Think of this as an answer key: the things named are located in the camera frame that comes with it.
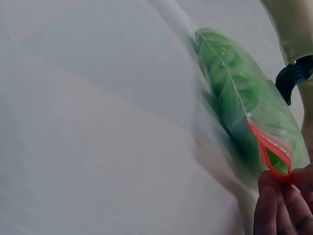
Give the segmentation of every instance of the plastic wrap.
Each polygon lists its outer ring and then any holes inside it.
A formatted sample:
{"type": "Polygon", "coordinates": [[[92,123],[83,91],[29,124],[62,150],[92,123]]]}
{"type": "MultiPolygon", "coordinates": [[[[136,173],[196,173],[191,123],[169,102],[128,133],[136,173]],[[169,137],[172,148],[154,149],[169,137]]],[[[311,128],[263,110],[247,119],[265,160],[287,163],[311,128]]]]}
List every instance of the plastic wrap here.
{"type": "Polygon", "coordinates": [[[267,167],[290,181],[290,171],[306,166],[309,157],[273,82],[238,43],[213,29],[196,32],[195,49],[217,98],[219,117],[244,153],[243,163],[251,173],[267,167]]]}

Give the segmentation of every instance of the plastic bag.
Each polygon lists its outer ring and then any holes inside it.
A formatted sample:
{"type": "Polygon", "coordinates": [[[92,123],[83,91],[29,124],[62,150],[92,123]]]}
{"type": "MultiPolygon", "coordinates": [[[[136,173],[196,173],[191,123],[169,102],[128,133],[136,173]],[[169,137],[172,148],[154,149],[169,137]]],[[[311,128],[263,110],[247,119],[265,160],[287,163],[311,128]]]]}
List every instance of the plastic bag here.
{"type": "Polygon", "coordinates": [[[196,32],[195,49],[211,83],[219,117],[257,175],[266,169],[290,182],[290,171],[309,163],[301,132],[273,82],[236,42],[219,32],[196,32]]]}

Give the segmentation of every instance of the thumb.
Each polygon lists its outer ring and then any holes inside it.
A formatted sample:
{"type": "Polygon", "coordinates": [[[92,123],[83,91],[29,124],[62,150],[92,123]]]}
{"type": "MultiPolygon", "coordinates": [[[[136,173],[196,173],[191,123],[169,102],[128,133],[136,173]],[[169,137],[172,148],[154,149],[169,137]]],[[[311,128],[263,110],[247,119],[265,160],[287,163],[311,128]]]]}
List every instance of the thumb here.
{"type": "Polygon", "coordinates": [[[294,185],[300,191],[313,192],[313,164],[303,169],[295,169],[291,172],[291,178],[294,185]]]}

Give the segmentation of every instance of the white surface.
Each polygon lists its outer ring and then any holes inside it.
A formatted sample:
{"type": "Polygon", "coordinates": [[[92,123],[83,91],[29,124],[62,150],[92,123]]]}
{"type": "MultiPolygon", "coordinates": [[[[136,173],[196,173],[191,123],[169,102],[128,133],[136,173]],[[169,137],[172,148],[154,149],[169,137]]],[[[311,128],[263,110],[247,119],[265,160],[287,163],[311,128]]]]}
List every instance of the white surface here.
{"type": "MultiPolygon", "coordinates": [[[[269,76],[283,67],[257,0],[178,2],[269,76]]],[[[195,160],[198,71],[147,1],[0,6],[1,234],[243,232],[236,184],[195,160]]],[[[203,124],[214,164],[225,153],[203,124]]]]}

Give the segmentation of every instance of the hand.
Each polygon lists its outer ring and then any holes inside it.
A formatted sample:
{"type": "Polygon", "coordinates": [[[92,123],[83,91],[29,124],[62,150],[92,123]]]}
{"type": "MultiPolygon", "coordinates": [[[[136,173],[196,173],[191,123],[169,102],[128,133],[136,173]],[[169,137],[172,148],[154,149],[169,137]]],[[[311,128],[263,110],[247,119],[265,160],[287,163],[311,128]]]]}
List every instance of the hand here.
{"type": "Polygon", "coordinates": [[[313,235],[313,164],[293,171],[291,177],[300,192],[269,171],[260,175],[255,235],[313,235]]]}

